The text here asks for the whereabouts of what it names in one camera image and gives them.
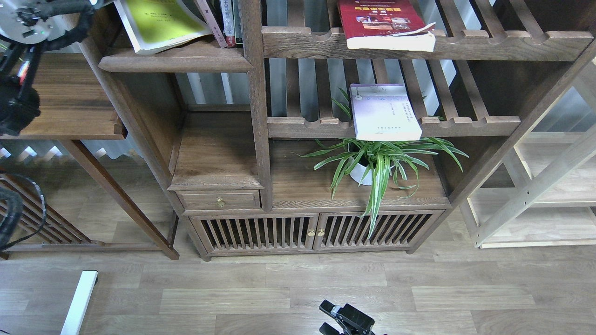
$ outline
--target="slatted cabinet door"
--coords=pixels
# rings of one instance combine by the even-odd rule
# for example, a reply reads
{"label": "slatted cabinet door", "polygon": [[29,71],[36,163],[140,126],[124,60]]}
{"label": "slatted cabinet door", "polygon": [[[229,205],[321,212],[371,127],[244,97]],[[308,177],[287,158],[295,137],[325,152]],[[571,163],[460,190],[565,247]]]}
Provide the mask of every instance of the slatted cabinet door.
{"label": "slatted cabinet door", "polygon": [[316,228],[314,250],[408,250],[409,242],[432,224],[443,210],[379,212],[377,224],[368,238],[370,216],[359,213],[323,213]]}
{"label": "slatted cabinet door", "polygon": [[191,217],[210,256],[312,250],[318,214]]}

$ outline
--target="potted plant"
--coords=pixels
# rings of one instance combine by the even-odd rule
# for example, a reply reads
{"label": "potted plant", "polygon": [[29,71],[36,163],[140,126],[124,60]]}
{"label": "potted plant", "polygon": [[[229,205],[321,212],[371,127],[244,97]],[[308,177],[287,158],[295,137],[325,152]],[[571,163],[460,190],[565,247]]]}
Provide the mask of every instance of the potted plant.
{"label": "potted plant", "polygon": [[[343,96],[346,100],[350,100],[346,91],[342,90]],[[333,99],[341,110],[343,110],[352,119],[350,107],[346,103],[339,102]],[[364,213],[360,216],[371,216],[370,230],[368,237],[373,234],[376,218],[378,215],[381,200],[385,195],[389,178],[393,174],[393,182],[402,189],[414,189],[414,192],[408,197],[413,196],[418,190],[419,178],[418,167],[430,169],[428,164],[424,163],[419,158],[412,155],[431,154],[437,155],[438,151],[444,151],[450,155],[456,164],[462,169],[461,163],[456,154],[468,157],[463,151],[454,147],[453,143],[442,138],[422,137],[416,141],[364,141],[355,138],[339,138],[340,142],[327,147],[318,139],[316,142],[323,148],[322,150],[313,153],[300,155],[301,157],[315,157],[326,155],[330,152],[337,154],[328,157],[314,166],[317,170],[322,166],[337,162],[337,167],[331,181],[330,191],[331,198],[335,196],[337,187],[346,175],[350,175],[352,179],[361,184],[370,185],[371,191],[368,198],[367,207]],[[408,180],[405,167],[409,166],[415,173],[416,184],[407,187],[398,185],[398,178],[404,181]]]}

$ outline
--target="yellow-green book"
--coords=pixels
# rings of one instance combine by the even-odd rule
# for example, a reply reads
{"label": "yellow-green book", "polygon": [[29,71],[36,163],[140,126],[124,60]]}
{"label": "yellow-green book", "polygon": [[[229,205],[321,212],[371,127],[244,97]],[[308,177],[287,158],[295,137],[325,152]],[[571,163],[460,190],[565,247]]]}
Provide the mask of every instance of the yellow-green book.
{"label": "yellow-green book", "polygon": [[137,54],[150,55],[211,35],[181,0],[114,0]]}

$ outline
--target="white flower pot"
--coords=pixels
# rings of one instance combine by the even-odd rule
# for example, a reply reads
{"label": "white flower pot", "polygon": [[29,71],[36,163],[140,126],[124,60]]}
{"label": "white flower pot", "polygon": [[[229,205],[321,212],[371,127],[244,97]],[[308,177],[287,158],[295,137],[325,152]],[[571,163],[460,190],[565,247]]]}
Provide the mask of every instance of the white flower pot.
{"label": "white flower pot", "polygon": [[[349,159],[348,160],[348,164],[352,164],[354,162],[354,159]],[[360,180],[362,180],[362,185],[367,185],[370,186],[373,184],[373,172],[372,171],[368,171],[367,175],[364,177],[364,179],[362,179],[362,176],[364,175],[364,170],[366,170],[367,167],[358,163],[356,164],[356,166],[354,167],[354,170],[352,170],[350,172],[350,177],[352,177],[352,179],[354,179],[356,182],[360,182]]]}

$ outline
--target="book cover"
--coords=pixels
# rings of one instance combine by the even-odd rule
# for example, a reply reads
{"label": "book cover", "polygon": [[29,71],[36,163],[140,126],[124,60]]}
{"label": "book cover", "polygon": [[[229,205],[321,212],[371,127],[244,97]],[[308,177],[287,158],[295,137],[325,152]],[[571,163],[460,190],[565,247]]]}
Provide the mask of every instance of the book cover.
{"label": "book cover", "polygon": [[150,55],[211,35],[181,0],[114,0],[137,54]]}
{"label": "book cover", "polygon": [[356,139],[415,141],[422,128],[410,105],[406,87],[399,84],[351,84]]}
{"label": "book cover", "polygon": [[213,33],[213,37],[218,42],[220,48],[225,48],[228,46],[227,41],[225,40],[224,33],[222,33],[221,28],[219,27],[218,19],[216,18],[216,13],[214,12],[214,5],[208,3],[207,0],[194,0],[195,4],[197,4],[198,9],[201,11],[201,15],[203,19],[211,28],[211,32]]}
{"label": "book cover", "polygon": [[349,49],[433,51],[434,23],[425,24],[409,0],[339,0]]}
{"label": "book cover", "polygon": [[242,48],[242,24],[241,24],[241,16],[240,16],[240,8],[239,8],[240,0],[232,0],[232,8],[234,12],[234,33],[236,34],[236,47]]}
{"label": "book cover", "polygon": [[220,0],[223,18],[223,35],[230,48],[236,46],[236,36],[234,35],[234,12],[232,9],[232,0]]}

